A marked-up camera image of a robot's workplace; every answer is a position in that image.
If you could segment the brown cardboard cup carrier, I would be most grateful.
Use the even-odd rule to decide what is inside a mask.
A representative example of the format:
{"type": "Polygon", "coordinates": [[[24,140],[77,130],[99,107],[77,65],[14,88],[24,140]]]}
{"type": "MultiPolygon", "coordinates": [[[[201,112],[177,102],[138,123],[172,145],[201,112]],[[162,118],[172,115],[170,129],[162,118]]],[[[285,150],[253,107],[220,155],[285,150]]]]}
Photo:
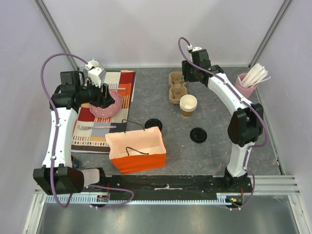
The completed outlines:
{"type": "Polygon", "coordinates": [[[182,72],[173,71],[169,74],[169,86],[172,88],[176,84],[187,86],[187,83],[182,80],[182,72]]]}

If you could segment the black coffee cup lid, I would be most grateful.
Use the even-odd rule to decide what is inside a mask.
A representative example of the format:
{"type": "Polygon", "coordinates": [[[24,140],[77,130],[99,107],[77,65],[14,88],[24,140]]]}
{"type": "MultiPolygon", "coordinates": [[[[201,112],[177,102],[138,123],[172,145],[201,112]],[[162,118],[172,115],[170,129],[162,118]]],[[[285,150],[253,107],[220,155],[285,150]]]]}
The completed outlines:
{"type": "Polygon", "coordinates": [[[145,122],[144,127],[145,127],[145,129],[152,128],[152,127],[158,127],[159,130],[162,131],[163,124],[159,119],[151,118],[145,122]]]}

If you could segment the orange paper bag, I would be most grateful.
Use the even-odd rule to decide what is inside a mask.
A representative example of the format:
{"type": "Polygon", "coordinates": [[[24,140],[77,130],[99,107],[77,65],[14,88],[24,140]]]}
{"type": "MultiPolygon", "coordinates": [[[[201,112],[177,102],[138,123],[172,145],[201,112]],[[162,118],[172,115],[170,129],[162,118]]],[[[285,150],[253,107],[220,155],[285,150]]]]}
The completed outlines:
{"type": "Polygon", "coordinates": [[[109,159],[122,173],[130,174],[166,165],[167,151],[158,126],[108,133],[109,159]]]}

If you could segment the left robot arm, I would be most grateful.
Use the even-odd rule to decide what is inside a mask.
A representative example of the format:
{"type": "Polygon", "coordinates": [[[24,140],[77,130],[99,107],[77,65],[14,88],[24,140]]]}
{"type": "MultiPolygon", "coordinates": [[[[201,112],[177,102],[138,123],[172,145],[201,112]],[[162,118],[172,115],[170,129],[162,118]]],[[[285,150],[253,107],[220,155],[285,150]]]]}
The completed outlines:
{"type": "Polygon", "coordinates": [[[48,195],[82,192],[86,186],[101,192],[107,186],[102,168],[72,167],[71,145],[75,122],[82,104],[106,108],[114,103],[108,85],[101,83],[104,70],[93,68],[85,76],[79,71],[61,72],[61,84],[50,96],[51,133],[42,167],[33,170],[36,183],[48,195]]]}

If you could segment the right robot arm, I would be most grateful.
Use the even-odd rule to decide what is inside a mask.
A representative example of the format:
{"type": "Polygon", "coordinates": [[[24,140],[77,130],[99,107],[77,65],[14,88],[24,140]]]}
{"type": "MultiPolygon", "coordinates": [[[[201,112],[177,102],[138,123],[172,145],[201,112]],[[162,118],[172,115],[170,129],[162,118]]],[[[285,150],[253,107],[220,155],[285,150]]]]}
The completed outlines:
{"type": "Polygon", "coordinates": [[[263,133],[263,107],[253,104],[232,85],[218,65],[211,65],[206,49],[188,47],[191,60],[182,62],[182,77],[188,82],[201,82],[213,91],[232,115],[228,136],[232,142],[231,158],[225,169],[223,186],[236,191],[247,182],[247,164],[252,147],[263,133]]]}

